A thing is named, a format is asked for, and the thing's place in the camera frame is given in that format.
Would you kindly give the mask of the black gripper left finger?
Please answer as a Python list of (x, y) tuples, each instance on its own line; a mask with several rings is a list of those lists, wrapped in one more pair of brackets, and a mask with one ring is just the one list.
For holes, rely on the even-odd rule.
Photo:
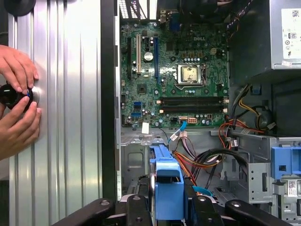
[(97, 199), (67, 217), (55, 226), (151, 226), (152, 219), (147, 199), (133, 194), (122, 202)]

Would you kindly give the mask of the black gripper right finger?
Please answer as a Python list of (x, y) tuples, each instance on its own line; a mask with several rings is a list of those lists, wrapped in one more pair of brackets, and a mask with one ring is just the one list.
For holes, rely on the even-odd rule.
[(192, 226), (289, 226), (290, 224), (241, 200), (227, 201), (224, 206), (214, 198), (200, 195), (190, 200)]

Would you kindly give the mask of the person's right hand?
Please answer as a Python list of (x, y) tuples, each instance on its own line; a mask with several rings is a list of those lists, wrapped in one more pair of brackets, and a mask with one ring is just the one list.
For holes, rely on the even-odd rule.
[(23, 97), (6, 115), (0, 105), (0, 159), (16, 155), (32, 144), (39, 136), (41, 109), (32, 102), (26, 113), (29, 97)]

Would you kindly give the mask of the person's left hand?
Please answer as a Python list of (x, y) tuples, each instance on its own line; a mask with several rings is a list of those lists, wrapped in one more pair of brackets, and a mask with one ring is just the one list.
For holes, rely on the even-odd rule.
[(14, 90), (23, 94), (39, 79), (34, 63), (25, 53), (4, 45), (0, 46), (0, 73)]

